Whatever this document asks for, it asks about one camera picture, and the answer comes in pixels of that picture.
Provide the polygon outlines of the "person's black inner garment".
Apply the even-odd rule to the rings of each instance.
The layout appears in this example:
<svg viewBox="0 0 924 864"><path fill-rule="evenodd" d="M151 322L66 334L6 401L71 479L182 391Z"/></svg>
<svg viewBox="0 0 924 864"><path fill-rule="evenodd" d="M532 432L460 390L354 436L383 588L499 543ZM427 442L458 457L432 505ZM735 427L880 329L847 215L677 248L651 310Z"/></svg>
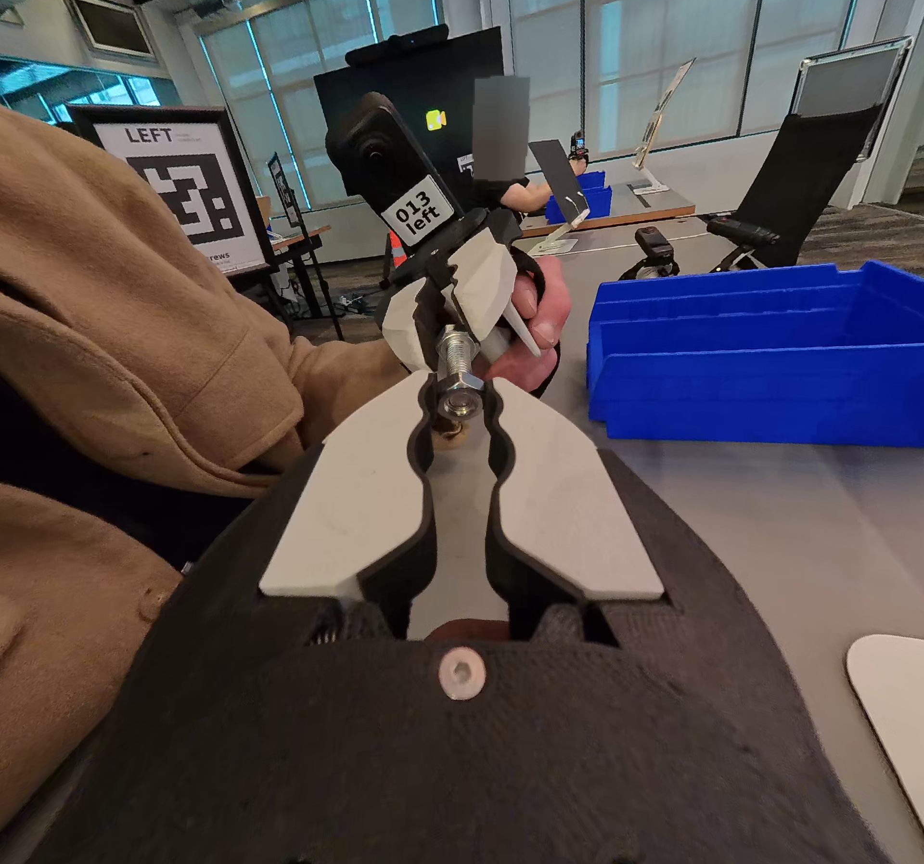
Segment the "person's black inner garment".
<svg viewBox="0 0 924 864"><path fill-rule="evenodd" d="M195 563L250 499L125 477L81 454L1 382L1 481L95 516L175 569Z"/></svg>

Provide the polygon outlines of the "small wood-top table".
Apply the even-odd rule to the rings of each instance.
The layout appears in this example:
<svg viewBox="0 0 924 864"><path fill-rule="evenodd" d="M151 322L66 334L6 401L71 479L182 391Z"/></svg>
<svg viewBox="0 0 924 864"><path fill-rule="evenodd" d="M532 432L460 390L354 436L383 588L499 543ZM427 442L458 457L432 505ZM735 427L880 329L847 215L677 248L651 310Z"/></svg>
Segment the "small wood-top table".
<svg viewBox="0 0 924 864"><path fill-rule="evenodd" d="M273 235L271 253L277 267L282 268L285 264L289 266L290 277L294 277L293 290L305 303L308 318L328 318L334 325L339 325L329 283L317 257L317 251L321 249L321 235L329 230L330 226L325 225L289 237Z"/></svg>

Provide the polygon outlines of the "small blue plastic bin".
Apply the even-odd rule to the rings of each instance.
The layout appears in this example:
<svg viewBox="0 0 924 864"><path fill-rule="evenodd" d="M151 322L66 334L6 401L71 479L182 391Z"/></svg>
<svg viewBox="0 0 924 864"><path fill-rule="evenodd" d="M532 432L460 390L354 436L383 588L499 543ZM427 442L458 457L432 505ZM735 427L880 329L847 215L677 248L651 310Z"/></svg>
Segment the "small blue plastic bin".
<svg viewBox="0 0 924 864"><path fill-rule="evenodd" d="M610 215L613 189L611 186L606 185L605 171L590 171L578 176L577 184L588 202L588 218L608 217ZM565 216L554 196L551 196L546 204L545 219L548 224L561 224L565 222Z"/></svg>

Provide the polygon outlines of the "grey table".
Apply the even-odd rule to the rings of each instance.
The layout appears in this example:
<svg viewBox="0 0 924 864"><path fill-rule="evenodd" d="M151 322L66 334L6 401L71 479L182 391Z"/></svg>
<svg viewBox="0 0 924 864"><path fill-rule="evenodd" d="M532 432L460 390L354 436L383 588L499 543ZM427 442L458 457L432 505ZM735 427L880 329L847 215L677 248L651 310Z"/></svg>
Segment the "grey table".
<svg viewBox="0 0 924 864"><path fill-rule="evenodd" d="M568 274L577 270L597 271L598 283L618 280L645 258L635 234L646 226L658 228L670 242L681 275L713 271L734 249L732 242L708 232L707 224L691 215L569 232L562 236L562 241L570 239L574 244L568 251L553 256L560 259Z"/></svg>

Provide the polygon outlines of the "steel hex bolt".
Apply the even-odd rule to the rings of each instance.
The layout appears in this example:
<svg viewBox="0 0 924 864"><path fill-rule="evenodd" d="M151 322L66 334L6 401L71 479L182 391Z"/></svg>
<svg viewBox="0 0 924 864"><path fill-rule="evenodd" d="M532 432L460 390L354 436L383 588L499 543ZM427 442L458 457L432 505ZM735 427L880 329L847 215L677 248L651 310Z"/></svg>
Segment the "steel hex bolt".
<svg viewBox="0 0 924 864"><path fill-rule="evenodd" d="M436 342L439 360L438 373L444 377L472 373L472 363L479 353L479 345L467 330L452 324L445 325Z"/></svg>

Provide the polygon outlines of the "acrylic sign stand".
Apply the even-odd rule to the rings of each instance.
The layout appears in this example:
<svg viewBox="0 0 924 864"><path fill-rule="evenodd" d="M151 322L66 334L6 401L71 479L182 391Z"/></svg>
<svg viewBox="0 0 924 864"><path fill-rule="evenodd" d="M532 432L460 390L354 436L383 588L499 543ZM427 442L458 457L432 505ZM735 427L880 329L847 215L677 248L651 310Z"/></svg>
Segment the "acrylic sign stand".
<svg viewBox="0 0 924 864"><path fill-rule="evenodd" d="M559 141L528 142L528 147L564 218L564 223L537 243L529 253L533 257L564 253L576 242L566 236L587 219L590 207Z"/></svg>
<svg viewBox="0 0 924 864"><path fill-rule="evenodd" d="M679 88L691 67L697 62L694 57L682 63L677 69L671 82L657 101L653 114L647 124L641 142L634 152L632 167L636 170L637 178L629 183L629 189L638 198L648 197L658 193L664 193L670 190L662 181L656 177L651 168L646 164L652 151L653 144L664 120L664 113L667 104L670 102L676 90Z"/></svg>

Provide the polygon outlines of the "silver framed panel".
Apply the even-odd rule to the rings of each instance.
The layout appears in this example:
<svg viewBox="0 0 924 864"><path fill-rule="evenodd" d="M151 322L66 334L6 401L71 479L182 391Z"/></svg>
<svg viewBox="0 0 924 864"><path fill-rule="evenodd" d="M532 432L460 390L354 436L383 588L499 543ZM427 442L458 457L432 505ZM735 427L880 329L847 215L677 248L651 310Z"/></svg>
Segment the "silver framed panel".
<svg viewBox="0 0 924 864"><path fill-rule="evenodd" d="M902 36L803 59L788 112L834 116L874 108L871 130L857 156L858 163L868 160L913 44L912 36Z"/></svg>

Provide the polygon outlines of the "steel hex nut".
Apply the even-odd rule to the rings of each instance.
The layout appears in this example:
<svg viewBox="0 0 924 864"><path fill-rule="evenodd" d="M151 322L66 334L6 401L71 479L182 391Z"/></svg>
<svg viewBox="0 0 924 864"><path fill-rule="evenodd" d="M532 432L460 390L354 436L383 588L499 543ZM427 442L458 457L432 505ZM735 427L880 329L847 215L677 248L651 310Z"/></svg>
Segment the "steel hex nut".
<svg viewBox="0 0 924 864"><path fill-rule="evenodd" d="M452 373L435 385L435 413L453 422L465 422L481 411L484 383L473 373Z"/></svg>

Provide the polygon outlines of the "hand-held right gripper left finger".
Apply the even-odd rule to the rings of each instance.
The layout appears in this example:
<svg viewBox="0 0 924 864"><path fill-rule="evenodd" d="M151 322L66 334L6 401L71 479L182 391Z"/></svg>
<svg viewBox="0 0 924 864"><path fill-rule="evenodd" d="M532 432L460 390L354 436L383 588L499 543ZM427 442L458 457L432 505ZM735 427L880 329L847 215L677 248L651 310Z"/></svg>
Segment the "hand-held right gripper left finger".
<svg viewBox="0 0 924 864"><path fill-rule="evenodd" d="M437 564L433 373L416 372L325 439L260 579L265 596L375 604L399 639Z"/></svg>

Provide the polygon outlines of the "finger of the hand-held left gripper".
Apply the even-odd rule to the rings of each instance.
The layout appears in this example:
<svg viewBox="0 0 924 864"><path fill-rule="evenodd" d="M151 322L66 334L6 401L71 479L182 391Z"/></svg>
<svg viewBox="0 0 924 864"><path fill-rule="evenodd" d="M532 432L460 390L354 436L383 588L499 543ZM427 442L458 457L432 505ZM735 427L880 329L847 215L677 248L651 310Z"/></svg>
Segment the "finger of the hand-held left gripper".
<svg viewBox="0 0 924 864"><path fill-rule="evenodd" d="M410 372L438 370L438 289L407 284L388 300L381 323L385 341Z"/></svg>
<svg viewBox="0 0 924 864"><path fill-rule="evenodd" d="M449 257L452 302L471 335L489 335L510 304L517 276L509 249L479 231Z"/></svg>

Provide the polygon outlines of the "glass window wall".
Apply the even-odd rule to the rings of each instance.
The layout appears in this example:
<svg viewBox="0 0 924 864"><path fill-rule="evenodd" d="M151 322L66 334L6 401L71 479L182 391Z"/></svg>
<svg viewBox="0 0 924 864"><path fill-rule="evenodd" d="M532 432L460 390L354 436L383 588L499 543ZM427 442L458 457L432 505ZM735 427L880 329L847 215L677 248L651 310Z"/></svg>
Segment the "glass window wall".
<svg viewBox="0 0 924 864"><path fill-rule="evenodd" d="M627 155L656 97L695 59L655 144L672 149L776 129L805 58L916 34L922 0L255 0L187 30L230 108L259 190L288 160L309 210L346 201L323 150L314 77L346 53L443 22L454 36L498 26L506 68L528 76L530 134L591 155Z"/></svg>

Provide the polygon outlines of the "person's left hand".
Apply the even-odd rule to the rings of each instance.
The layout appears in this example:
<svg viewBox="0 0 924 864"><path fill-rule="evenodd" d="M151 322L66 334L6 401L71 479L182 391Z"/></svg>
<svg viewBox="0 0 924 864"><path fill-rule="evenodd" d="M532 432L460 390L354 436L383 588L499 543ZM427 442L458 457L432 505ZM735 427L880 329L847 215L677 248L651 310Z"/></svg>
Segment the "person's left hand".
<svg viewBox="0 0 924 864"><path fill-rule="evenodd" d="M560 258L542 256L537 263L545 281L542 298L538 297L532 277L520 273L515 279L511 299L540 349L540 356L531 355L516 337L509 350L491 365L483 357L476 360L479 378L503 378L534 396L547 388L557 370L558 345L572 308Z"/></svg>

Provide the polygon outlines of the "person's left forearm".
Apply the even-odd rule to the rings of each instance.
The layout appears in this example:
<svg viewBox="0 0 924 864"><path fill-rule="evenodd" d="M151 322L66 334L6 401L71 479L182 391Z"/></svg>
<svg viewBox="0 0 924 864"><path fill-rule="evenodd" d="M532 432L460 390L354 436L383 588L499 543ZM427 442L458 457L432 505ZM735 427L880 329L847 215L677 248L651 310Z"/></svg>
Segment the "person's left forearm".
<svg viewBox="0 0 924 864"><path fill-rule="evenodd" d="M314 346L299 336L292 342L288 363L303 403L296 431L304 449L323 441L351 414L409 376L383 339Z"/></svg>

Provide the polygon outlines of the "black video bar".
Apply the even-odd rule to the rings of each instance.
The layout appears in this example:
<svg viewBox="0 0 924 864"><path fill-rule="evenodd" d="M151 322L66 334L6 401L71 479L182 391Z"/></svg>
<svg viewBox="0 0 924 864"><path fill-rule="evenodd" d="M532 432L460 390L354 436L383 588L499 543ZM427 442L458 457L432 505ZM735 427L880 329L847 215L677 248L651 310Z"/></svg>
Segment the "black video bar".
<svg viewBox="0 0 924 864"><path fill-rule="evenodd" d="M445 23L437 24L403 35L392 35L372 45L352 49L345 54L344 59L350 67L371 65L444 45L448 39L449 26Z"/></svg>

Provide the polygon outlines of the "long blue plastic bin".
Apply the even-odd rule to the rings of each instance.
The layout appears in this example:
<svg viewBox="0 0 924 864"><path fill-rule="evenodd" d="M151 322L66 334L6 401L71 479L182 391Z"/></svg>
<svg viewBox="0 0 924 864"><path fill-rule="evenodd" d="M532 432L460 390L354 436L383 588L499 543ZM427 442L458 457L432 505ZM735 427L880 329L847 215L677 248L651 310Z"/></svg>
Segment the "long blue plastic bin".
<svg viewBox="0 0 924 864"><path fill-rule="evenodd" d="M869 260L603 283L587 382L613 439L920 448L923 280Z"/></svg>

